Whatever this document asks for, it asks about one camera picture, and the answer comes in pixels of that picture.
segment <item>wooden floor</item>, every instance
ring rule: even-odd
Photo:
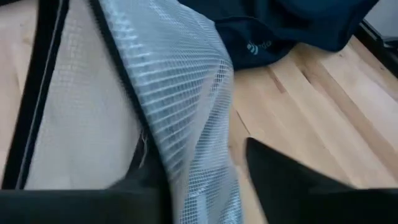
[[[34,2],[0,7],[0,173],[29,64]],[[357,39],[337,54],[300,44],[234,80],[229,148],[246,223],[265,222],[243,157],[248,136],[355,187],[398,186],[398,79]]]

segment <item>logo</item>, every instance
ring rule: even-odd
[[[267,50],[268,47],[270,47],[272,45],[272,42],[270,40],[263,42],[262,44],[256,45],[254,43],[252,43],[251,41],[249,41],[247,48],[248,50],[250,50],[250,52],[253,55],[257,55],[259,53],[259,47],[261,47],[264,50]]]
[[[253,55],[257,55],[259,53],[259,47],[257,47],[256,45],[254,45],[251,41],[248,43],[247,46],[248,50],[250,50],[250,52]]]

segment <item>navy blue bag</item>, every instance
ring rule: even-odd
[[[179,0],[215,21],[234,69],[276,62],[296,43],[339,51],[378,0]]]

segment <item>translucent grid material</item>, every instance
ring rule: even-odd
[[[25,189],[108,187],[140,130],[87,2],[70,1]]]
[[[176,0],[100,0],[159,147],[175,223],[242,223],[228,154],[233,67],[213,22]]]

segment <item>black edge trim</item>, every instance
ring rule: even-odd
[[[39,1],[34,47],[2,189],[23,189],[68,12],[68,0]]]
[[[154,137],[150,131],[149,122],[145,116],[144,111],[142,110],[141,104],[139,102],[139,98],[131,84],[128,72],[124,67],[118,47],[117,47],[117,45],[113,39],[112,33],[108,27],[108,23],[106,22],[105,15],[102,10],[101,4],[98,0],[89,0],[89,2],[90,2],[91,10],[92,10],[93,15],[96,20],[98,29],[101,32],[105,46],[109,52],[109,55],[111,56],[111,60],[114,63],[114,66],[119,75],[119,78],[123,85],[123,88],[125,89],[126,94],[129,97],[129,99],[131,100],[133,110],[136,112],[138,120],[141,122],[143,132],[147,135],[147,141],[150,142],[148,144],[153,146],[153,147],[150,147],[148,150],[150,150],[150,151],[152,151],[152,153],[154,153],[154,155],[158,158],[159,162],[163,166],[163,162],[160,160],[159,148],[157,147],[157,145],[155,143]],[[162,172],[163,172],[163,175],[165,177],[167,177],[167,174],[165,173],[164,166],[163,166]],[[171,195],[170,185],[168,185],[168,186],[169,186],[169,188],[166,189],[166,191],[167,191],[167,195],[170,196]],[[172,202],[171,198],[166,198],[166,201],[168,201],[170,203]],[[166,205],[164,207],[164,212],[166,214],[165,223],[172,223],[172,220],[173,220],[172,206]]]
[[[355,33],[356,38],[398,78],[398,53],[394,54],[391,49],[383,46],[381,38],[372,30],[365,21],[359,25]]]

